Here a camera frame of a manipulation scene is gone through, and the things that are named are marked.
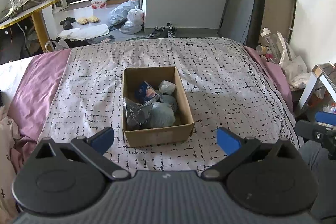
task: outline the screw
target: screw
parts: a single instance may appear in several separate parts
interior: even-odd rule
[[[221,174],[215,170],[215,169],[209,169],[209,170],[205,170],[203,172],[204,177],[207,179],[216,179],[218,178]]]
[[[115,170],[112,172],[112,177],[115,179],[124,179],[128,177],[128,172],[126,170]]]

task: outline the bed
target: bed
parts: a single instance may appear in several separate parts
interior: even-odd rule
[[[143,148],[123,141],[122,72],[141,66],[179,69],[196,122],[188,141]],[[216,144],[218,127],[262,142],[286,137],[296,148],[303,144],[272,75],[253,53],[227,38],[96,44],[8,63],[0,72],[8,79],[0,84],[5,105],[11,102],[8,115],[22,137],[16,144],[20,164],[43,137],[68,142],[107,126],[114,129],[115,142],[105,157],[132,174],[203,171],[226,156]]]

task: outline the slipper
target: slipper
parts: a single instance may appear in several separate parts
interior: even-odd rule
[[[74,22],[76,22],[76,19],[74,19],[73,17],[67,17],[65,20],[62,20],[59,24],[63,25],[66,21],[68,21],[70,23],[74,23]]]
[[[70,30],[70,29],[72,29],[72,25],[71,25],[71,23],[69,22],[69,21],[65,21],[64,23],[63,23],[63,29],[64,30]]]
[[[77,22],[81,25],[84,25],[84,24],[88,23],[89,21],[86,17],[81,17],[81,18],[77,19]]]
[[[92,16],[90,16],[90,17],[88,18],[88,20],[89,20],[89,22],[91,22],[91,23],[96,23],[96,22],[99,21],[99,18],[96,17],[95,15],[92,15]]]

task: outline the white plastic bag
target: white plastic bag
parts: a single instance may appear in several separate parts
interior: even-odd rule
[[[307,73],[307,66],[301,56],[298,56],[294,60],[288,61],[287,66],[283,68],[283,70],[285,72],[287,82],[290,83],[294,77]]]
[[[127,14],[127,19],[135,25],[143,24],[143,15],[144,12],[138,9],[138,6],[135,9],[132,9]]]
[[[159,85],[159,91],[161,93],[166,93],[168,95],[172,95],[175,88],[176,88],[176,85],[174,83],[168,82],[166,80],[163,80],[161,84]]]
[[[288,65],[288,62],[294,60],[296,55],[292,48],[288,45],[287,41],[283,38],[282,34],[277,32],[278,36],[278,48],[281,52],[281,58],[279,62],[279,66],[283,69]]]
[[[307,83],[308,83],[310,75],[311,75],[311,72],[300,74],[300,75],[294,77],[289,82],[289,84],[294,88],[304,89],[306,87]]]
[[[128,12],[139,6],[138,0],[128,0],[127,2],[121,3],[117,8],[113,9],[110,14],[110,23],[112,25],[118,25],[127,19]]]
[[[133,34],[133,33],[140,32],[141,29],[142,29],[142,25],[135,25],[132,22],[127,20],[127,22],[120,27],[119,31],[125,34]]]

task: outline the yellow slipper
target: yellow slipper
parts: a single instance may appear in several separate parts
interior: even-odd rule
[[[81,17],[81,18],[77,19],[77,22],[79,24],[84,25],[84,24],[88,23],[89,21],[88,21],[88,19],[86,17]]]
[[[96,22],[99,21],[99,18],[96,17],[96,16],[94,16],[94,15],[92,15],[92,16],[90,16],[90,17],[88,18],[88,20],[89,20],[89,22],[91,22],[91,23],[96,23]]]

